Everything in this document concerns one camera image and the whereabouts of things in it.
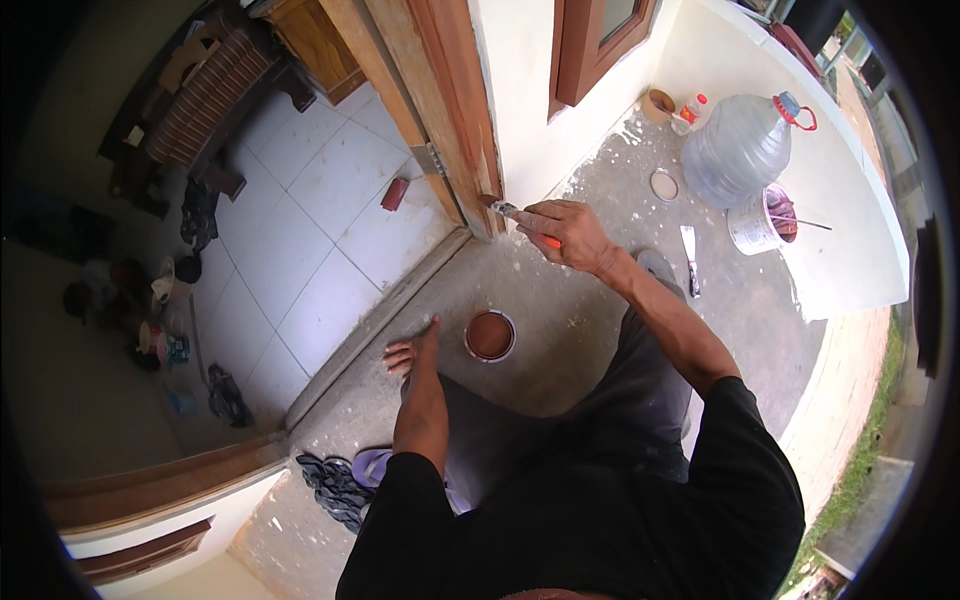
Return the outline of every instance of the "wooden window frame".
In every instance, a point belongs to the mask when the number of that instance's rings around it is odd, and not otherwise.
[[[79,559],[77,565],[92,586],[120,581],[196,552],[209,530],[210,520],[204,519],[155,540]]]
[[[600,43],[607,0],[555,0],[548,117],[575,107],[607,71],[650,34],[658,0],[639,0],[636,14]]]

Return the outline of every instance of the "concrete floor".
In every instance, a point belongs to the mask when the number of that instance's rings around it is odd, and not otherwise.
[[[683,141],[668,125],[652,125],[636,112],[558,195],[590,204],[611,239],[631,252],[663,252],[683,288],[687,275],[679,226],[696,227],[703,295],[689,303],[731,349],[767,428],[778,438],[804,392],[826,325],[804,323],[777,252],[741,254],[723,212],[685,188],[679,163]],[[657,167],[680,184],[680,198],[672,204],[650,190]],[[547,263],[516,232],[490,245],[471,240],[321,397],[292,433],[293,445],[321,457],[351,458],[364,447],[389,444],[400,382],[382,371],[382,349],[419,332],[433,313],[442,319],[442,372],[519,412],[561,413],[603,374],[626,306],[592,276]],[[518,339],[509,360],[482,365],[464,349],[463,328],[470,315],[490,307],[514,319]],[[702,407],[699,399],[691,402],[695,424]],[[691,435],[688,445],[694,440]],[[230,552],[278,597],[324,598],[333,597],[352,542],[293,472],[274,488]]]

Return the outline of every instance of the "sandpaper block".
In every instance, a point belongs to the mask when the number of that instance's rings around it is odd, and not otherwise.
[[[410,181],[407,180],[395,179],[391,181],[390,187],[387,188],[387,193],[383,195],[383,200],[380,201],[380,205],[391,212],[397,210],[409,186]]]

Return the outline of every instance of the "dark shorts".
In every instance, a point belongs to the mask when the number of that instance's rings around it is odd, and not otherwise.
[[[661,283],[684,299],[676,284]],[[440,381],[450,423],[445,477],[474,508],[504,483],[552,461],[649,469],[686,481],[680,440],[690,385],[633,307],[623,316],[616,353],[603,378],[557,417],[521,415],[442,374]]]

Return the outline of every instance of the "hand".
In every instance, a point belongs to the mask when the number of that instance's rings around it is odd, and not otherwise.
[[[410,376],[414,364],[418,362],[433,365],[433,368],[436,369],[437,354],[440,352],[438,331],[440,331],[440,317],[434,315],[433,320],[430,321],[430,326],[420,336],[406,342],[397,342],[387,346],[387,352],[383,357],[383,364],[387,366],[387,374],[398,372],[406,380]]]
[[[513,215],[516,229],[526,234],[547,260],[596,276],[605,273],[616,257],[617,246],[610,241],[593,210],[569,200],[544,200]],[[543,242],[543,235],[560,240],[559,249]]]

